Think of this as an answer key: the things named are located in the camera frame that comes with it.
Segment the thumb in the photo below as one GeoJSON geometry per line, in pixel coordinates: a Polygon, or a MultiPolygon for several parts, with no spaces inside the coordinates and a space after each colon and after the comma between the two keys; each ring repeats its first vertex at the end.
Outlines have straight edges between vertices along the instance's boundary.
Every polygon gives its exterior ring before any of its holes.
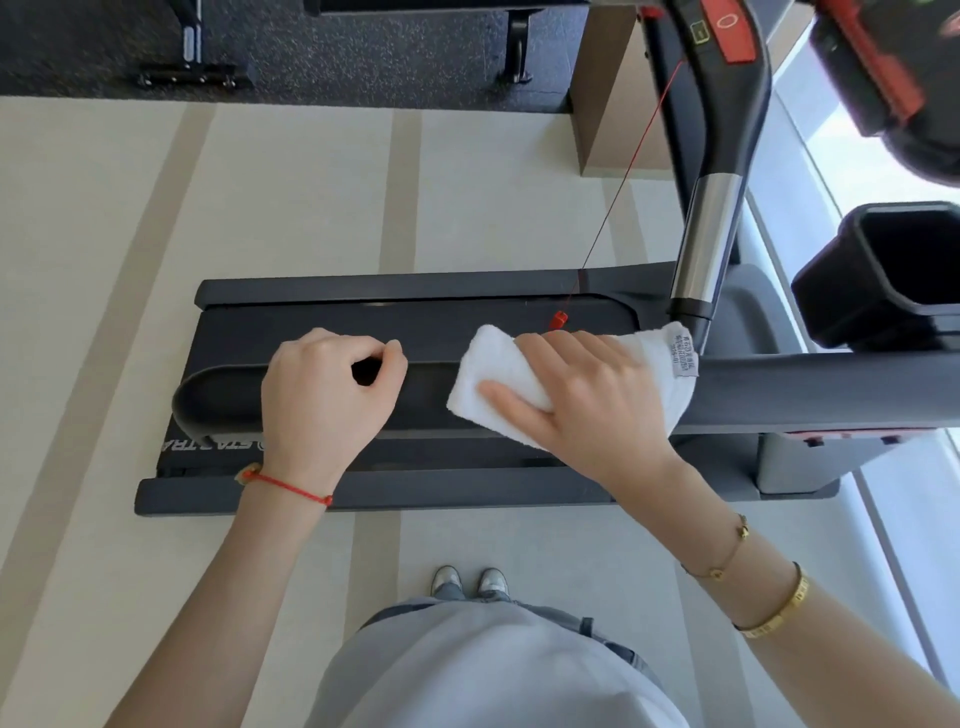
{"type": "Polygon", "coordinates": [[[393,407],[397,395],[400,394],[403,379],[407,376],[407,357],[403,355],[403,347],[396,339],[389,341],[383,348],[382,357],[380,371],[370,388],[375,397],[389,400],[393,407]]]}
{"type": "Polygon", "coordinates": [[[553,450],[557,439],[557,426],[553,417],[520,397],[514,390],[498,381],[489,379],[477,385],[477,392],[508,423],[529,437],[542,448],[553,450]]]}

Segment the bracelet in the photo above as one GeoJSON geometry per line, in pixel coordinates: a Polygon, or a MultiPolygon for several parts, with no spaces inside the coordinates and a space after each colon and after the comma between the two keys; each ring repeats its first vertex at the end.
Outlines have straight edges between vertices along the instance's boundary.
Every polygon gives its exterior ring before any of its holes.
{"type": "Polygon", "coordinates": [[[280,488],[290,491],[291,493],[296,493],[298,496],[303,496],[317,503],[321,503],[327,508],[329,508],[330,503],[333,502],[333,496],[318,496],[314,493],[304,491],[303,489],[298,488],[296,485],[290,485],[290,483],[284,483],[282,480],[277,480],[275,477],[264,475],[260,472],[262,468],[262,463],[250,463],[250,465],[240,471],[234,479],[240,483],[240,485],[247,485],[247,483],[251,482],[252,480],[262,480],[265,483],[276,485],[280,488]]]}
{"type": "Polygon", "coordinates": [[[713,581],[723,581],[724,576],[727,575],[727,569],[730,567],[730,564],[733,561],[733,557],[736,556],[737,552],[740,550],[740,547],[743,546],[743,542],[747,540],[747,537],[750,535],[750,526],[747,525],[747,517],[742,513],[736,514],[740,517],[740,525],[736,529],[736,535],[740,537],[740,540],[736,542],[736,546],[733,547],[733,553],[730,555],[730,558],[724,563],[721,567],[716,567],[711,569],[705,574],[691,573],[683,564],[684,571],[686,571],[690,576],[693,576],[697,579],[713,579],[713,581]]]}
{"type": "Polygon", "coordinates": [[[764,637],[769,635],[771,632],[774,632],[780,629],[780,626],[786,622],[787,616],[797,609],[801,604],[804,603],[807,593],[810,591],[810,580],[806,577],[804,569],[796,561],[793,562],[793,565],[797,567],[797,588],[793,590],[793,594],[787,599],[786,604],[784,604],[772,617],[763,622],[760,626],[753,627],[751,629],[741,629],[736,627],[736,631],[741,635],[746,637],[748,640],[755,640],[759,637],[764,637]]]}

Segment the white towel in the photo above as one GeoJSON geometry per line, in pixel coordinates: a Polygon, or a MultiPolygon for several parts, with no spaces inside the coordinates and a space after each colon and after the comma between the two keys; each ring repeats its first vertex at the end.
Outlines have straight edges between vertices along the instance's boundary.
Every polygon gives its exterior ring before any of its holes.
{"type": "MultiPolygon", "coordinates": [[[[683,324],[674,322],[663,328],[638,331],[616,339],[636,359],[645,360],[653,372],[669,435],[689,406],[697,382],[699,359],[689,331],[683,324]]],[[[536,408],[553,411],[553,403],[513,338],[490,325],[480,327],[473,336],[460,362],[460,372],[446,407],[458,417],[539,448],[537,443],[500,417],[477,392],[477,384],[484,379],[506,384],[536,408]]]]}

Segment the person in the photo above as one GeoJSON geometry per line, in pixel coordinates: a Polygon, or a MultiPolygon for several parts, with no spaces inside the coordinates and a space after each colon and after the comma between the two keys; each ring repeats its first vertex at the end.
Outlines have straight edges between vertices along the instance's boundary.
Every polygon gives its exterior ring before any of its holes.
{"type": "MultiPolygon", "coordinates": [[[[808,726],[960,726],[949,692],[751,532],[677,455],[641,362],[582,331],[516,343],[554,411],[494,382],[481,394],[698,577],[808,726]]],[[[247,485],[223,545],[108,728],[241,724],[287,581],[324,515],[315,498],[335,493],[387,421],[406,368],[397,341],[318,328],[280,346],[262,387],[262,474],[309,497],[247,485]],[[350,365],[369,356],[382,366],[364,387],[350,365]]],[[[307,726],[686,726],[629,648],[587,620],[514,603],[499,571],[481,587],[480,602],[467,600],[455,571],[441,569],[433,598],[374,616],[330,663],[307,726]]]]}

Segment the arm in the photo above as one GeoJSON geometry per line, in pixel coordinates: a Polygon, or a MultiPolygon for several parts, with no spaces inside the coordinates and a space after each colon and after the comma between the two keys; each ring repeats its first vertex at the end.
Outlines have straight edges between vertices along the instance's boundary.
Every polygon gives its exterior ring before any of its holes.
{"type": "MultiPolygon", "coordinates": [[[[314,329],[286,342],[263,380],[263,473],[317,496],[333,493],[393,412],[407,361],[398,342],[314,329]],[[350,365],[381,356],[361,387],[350,365]]],[[[324,507],[262,482],[244,488],[223,545],[107,728],[239,726],[287,582],[324,507]]]]}
{"type": "MultiPolygon", "coordinates": [[[[593,478],[693,573],[725,564],[739,518],[670,447],[649,371],[611,337],[578,331],[516,340],[554,402],[546,414],[508,388],[480,391],[511,423],[593,478]]],[[[762,536],[742,542],[723,581],[700,584],[733,624],[755,627],[797,586],[762,536]]],[[[748,644],[810,728],[960,725],[960,703],[816,584],[777,631],[748,644]]]]}

